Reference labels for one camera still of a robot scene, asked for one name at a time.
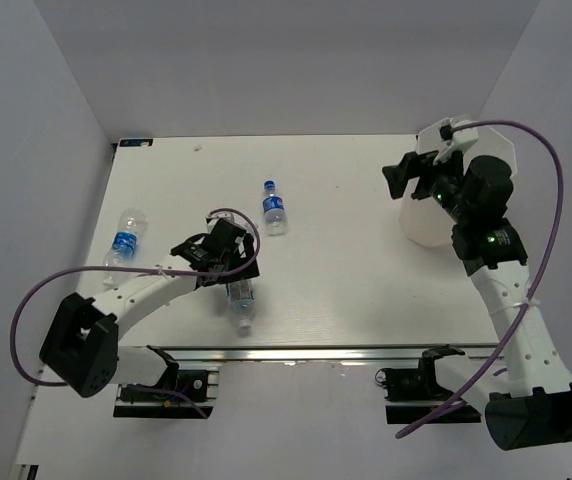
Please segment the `clear water bottle white-blue label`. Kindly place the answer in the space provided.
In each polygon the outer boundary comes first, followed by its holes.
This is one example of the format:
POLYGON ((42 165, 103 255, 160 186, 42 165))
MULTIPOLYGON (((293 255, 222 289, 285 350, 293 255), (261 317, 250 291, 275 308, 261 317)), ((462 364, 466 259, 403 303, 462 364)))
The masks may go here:
POLYGON ((248 337, 252 332, 255 316, 255 295, 250 279, 239 280, 226 285, 228 313, 240 337, 248 337))

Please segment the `small blue Pepsi bottle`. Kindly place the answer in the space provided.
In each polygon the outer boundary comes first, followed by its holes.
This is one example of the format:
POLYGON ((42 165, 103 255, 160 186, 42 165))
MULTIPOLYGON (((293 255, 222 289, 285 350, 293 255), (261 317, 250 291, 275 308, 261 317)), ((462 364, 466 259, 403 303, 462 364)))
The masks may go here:
POLYGON ((283 199, 277 191, 276 184, 272 180, 264 182, 264 198, 262 210, 264 224, 271 236, 279 236, 286 233, 287 218, 283 199))

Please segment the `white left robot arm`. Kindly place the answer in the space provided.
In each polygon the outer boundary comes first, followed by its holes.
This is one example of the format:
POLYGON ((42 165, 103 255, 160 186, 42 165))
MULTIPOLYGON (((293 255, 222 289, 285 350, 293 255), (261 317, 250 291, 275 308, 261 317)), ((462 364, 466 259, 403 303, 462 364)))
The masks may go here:
POLYGON ((94 296, 65 297, 39 358, 83 398, 109 384, 137 385, 154 398, 168 398, 177 387, 177 361, 160 347, 127 347, 121 339, 178 297, 258 277, 256 253, 247 228, 211 217, 206 232, 173 247, 151 271, 94 296))

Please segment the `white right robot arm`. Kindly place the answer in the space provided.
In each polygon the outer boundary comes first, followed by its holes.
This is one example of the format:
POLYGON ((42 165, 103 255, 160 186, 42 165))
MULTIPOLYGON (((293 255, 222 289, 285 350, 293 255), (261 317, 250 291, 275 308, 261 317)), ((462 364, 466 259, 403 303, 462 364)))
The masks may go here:
POLYGON ((425 351, 418 364, 419 390, 432 399, 450 395, 396 436, 470 406, 504 451, 572 442, 572 374, 535 302, 540 278, 530 274, 525 247, 505 216, 512 170, 494 156, 465 163, 460 152, 445 162, 436 155, 408 152, 382 173, 392 198, 402 197, 415 181, 412 199, 433 199, 454 220, 453 248, 499 343, 482 365, 455 347, 425 351))

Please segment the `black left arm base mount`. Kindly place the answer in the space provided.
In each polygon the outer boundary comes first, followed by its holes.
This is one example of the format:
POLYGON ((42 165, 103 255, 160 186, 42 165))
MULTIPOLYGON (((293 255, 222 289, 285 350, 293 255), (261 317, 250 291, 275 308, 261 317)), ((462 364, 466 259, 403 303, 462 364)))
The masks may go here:
POLYGON ((113 416, 206 420, 218 396, 219 373, 213 362, 178 359, 161 348, 121 347, 111 379, 117 386, 113 416))

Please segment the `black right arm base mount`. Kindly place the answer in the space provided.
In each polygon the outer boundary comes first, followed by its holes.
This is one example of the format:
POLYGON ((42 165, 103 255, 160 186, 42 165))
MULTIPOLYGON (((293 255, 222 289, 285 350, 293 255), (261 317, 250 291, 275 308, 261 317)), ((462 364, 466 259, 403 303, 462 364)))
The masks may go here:
POLYGON ((383 360, 374 375, 375 384, 384 390, 386 421, 389 425, 406 426, 437 410, 465 383, 461 380, 453 387, 437 381, 436 364, 444 357, 468 357, 475 366, 485 359, 474 349, 455 345, 431 346, 406 357, 383 360))

